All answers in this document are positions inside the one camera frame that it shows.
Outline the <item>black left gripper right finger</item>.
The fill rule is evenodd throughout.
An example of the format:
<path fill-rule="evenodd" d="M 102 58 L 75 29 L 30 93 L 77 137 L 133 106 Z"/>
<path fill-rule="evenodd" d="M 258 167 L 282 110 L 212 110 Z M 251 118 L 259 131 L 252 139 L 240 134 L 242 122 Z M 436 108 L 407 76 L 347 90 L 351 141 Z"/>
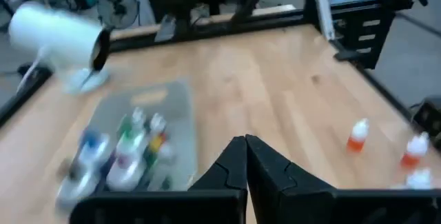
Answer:
<path fill-rule="evenodd" d="M 329 224 L 334 187 L 246 135 L 247 181 L 257 224 Z"/>

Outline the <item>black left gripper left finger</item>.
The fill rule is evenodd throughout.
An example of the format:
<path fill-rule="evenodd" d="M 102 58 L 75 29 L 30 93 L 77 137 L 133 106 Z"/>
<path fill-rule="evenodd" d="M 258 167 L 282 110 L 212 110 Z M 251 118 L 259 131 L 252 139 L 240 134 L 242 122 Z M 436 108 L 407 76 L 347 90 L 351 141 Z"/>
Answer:
<path fill-rule="evenodd" d="M 211 167 L 189 189 L 193 224 L 245 224 L 247 141 L 234 137 Z"/>

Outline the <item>small white-capped dropper bottle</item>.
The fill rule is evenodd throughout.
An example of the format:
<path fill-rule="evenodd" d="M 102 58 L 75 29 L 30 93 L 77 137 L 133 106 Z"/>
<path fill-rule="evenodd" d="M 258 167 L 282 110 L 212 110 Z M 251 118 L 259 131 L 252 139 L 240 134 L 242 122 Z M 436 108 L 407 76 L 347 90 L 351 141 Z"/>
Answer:
<path fill-rule="evenodd" d="M 147 147 L 150 163 L 157 158 L 168 158 L 172 153 L 165 133 L 166 125 L 166 120 L 159 113 L 155 113 L 150 120 L 150 141 Z"/>

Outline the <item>small lemon yellow dropper bottle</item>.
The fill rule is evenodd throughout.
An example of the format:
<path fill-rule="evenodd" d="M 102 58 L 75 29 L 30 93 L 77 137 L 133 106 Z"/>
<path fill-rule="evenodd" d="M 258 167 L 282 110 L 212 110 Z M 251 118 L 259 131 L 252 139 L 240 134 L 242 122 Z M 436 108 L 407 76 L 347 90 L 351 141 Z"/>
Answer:
<path fill-rule="evenodd" d="M 347 148 L 353 152 L 360 152 L 365 144 L 369 133 L 369 120 L 359 120 L 351 130 L 351 134 L 347 139 Z"/>
<path fill-rule="evenodd" d="M 402 155 L 400 164 L 404 169 L 411 169 L 416 167 L 425 157 L 429 150 L 429 134 L 422 132 L 415 135 L 406 146 L 406 150 Z"/>

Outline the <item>large purple-capped colouring bottle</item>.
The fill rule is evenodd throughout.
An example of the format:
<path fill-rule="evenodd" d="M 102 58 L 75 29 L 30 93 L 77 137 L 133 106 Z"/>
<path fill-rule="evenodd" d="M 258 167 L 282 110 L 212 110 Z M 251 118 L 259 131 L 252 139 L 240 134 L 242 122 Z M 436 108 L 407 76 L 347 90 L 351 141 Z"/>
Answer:
<path fill-rule="evenodd" d="M 139 185 L 147 169 L 140 154 L 118 154 L 106 177 L 110 191 L 131 192 Z"/>

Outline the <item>large green-capped colouring bottle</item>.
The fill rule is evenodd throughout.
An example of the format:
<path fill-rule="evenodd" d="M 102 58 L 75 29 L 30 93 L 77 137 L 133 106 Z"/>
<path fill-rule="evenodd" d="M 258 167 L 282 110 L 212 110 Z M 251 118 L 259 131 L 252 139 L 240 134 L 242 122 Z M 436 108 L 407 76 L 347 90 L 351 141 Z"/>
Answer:
<path fill-rule="evenodd" d="M 146 131 L 144 120 L 125 115 L 117 130 L 118 143 L 116 145 L 117 155 L 142 156 L 146 143 Z"/>

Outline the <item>large blue-capped colouring bottle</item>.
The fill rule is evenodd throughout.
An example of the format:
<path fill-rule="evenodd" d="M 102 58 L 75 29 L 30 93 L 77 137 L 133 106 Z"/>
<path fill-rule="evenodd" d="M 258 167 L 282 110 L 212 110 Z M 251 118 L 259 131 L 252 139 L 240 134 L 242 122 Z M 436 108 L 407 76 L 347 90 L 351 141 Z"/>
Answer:
<path fill-rule="evenodd" d="M 110 135 L 95 130 L 84 130 L 80 148 L 77 154 L 77 162 L 91 170 L 100 170 L 112 154 Z"/>

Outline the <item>small red sunset dropper bottle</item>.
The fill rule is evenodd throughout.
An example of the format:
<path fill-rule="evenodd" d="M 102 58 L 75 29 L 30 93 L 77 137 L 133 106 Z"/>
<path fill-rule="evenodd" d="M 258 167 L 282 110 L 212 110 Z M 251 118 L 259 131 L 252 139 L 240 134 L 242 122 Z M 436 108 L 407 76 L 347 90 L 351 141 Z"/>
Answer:
<path fill-rule="evenodd" d="M 429 168 L 415 170 L 407 176 L 403 184 L 391 187 L 395 190 L 430 190 L 432 188 L 432 174 Z"/>

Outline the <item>white plastic storage bin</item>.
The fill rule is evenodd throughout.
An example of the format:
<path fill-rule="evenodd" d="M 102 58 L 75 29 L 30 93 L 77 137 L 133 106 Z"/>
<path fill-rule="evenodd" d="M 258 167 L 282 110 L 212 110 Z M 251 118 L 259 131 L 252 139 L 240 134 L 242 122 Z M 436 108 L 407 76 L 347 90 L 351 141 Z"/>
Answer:
<path fill-rule="evenodd" d="M 112 154 L 100 170 L 95 170 L 100 181 L 93 194 L 115 192 L 107 187 L 106 177 L 117 156 L 116 133 L 121 119 L 125 115 L 132 117 L 136 107 L 143 108 L 146 115 L 147 146 L 142 157 L 147 169 L 139 185 L 131 192 L 186 190 L 197 175 L 198 148 L 189 87 L 184 81 L 156 84 L 111 94 L 96 107 L 86 129 L 109 134 Z M 155 113 L 161 114 L 167 122 L 165 133 L 172 153 L 168 158 L 157 158 L 150 163 L 147 147 L 150 141 L 150 120 Z"/>

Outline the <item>white spotlight lamp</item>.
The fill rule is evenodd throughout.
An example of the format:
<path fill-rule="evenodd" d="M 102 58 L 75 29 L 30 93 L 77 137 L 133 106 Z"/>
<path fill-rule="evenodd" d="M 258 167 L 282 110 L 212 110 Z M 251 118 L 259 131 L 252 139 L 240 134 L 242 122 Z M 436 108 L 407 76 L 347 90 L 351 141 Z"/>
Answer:
<path fill-rule="evenodd" d="M 30 68 L 48 64 L 66 92 L 86 93 L 109 78 L 110 31 L 98 21 L 29 1 L 12 16 L 8 34 L 13 48 L 34 56 Z"/>

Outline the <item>white metal mounting bracket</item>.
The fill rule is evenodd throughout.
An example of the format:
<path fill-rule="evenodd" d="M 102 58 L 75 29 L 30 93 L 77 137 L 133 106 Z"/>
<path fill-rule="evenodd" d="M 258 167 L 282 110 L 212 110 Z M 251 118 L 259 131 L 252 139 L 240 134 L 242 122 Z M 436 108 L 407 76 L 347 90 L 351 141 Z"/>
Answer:
<path fill-rule="evenodd" d="M 160 23 L 160 28 L 156 32 L 154 42 L 169 41 L 173 39 L 176 29 L 176 18 L 170 14 L 166 14 Z"/>

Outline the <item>black slotted frame panel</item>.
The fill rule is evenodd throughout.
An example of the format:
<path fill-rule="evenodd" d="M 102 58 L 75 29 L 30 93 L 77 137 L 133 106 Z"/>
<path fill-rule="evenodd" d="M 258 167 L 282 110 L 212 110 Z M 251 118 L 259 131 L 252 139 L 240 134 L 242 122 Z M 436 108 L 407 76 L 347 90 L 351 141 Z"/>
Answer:
<path fill-rule="evenodd" d="M 359 54 L 358 65 L 374 69 L 395 13 L 384 7 L 380 0 L 333 4 L 331 13 L 339 44 Z"/>

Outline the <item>white aluminium post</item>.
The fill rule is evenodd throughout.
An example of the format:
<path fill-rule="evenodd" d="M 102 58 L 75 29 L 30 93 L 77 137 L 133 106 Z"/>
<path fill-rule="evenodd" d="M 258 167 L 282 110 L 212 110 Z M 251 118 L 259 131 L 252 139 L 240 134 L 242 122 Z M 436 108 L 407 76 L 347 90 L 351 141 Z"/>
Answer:
<path fill-rule="evenodd" d="M 336 36 L 329 0 L 316 0 L 316 7 L 322 35 L 328 41 L 334 40 Z"/>

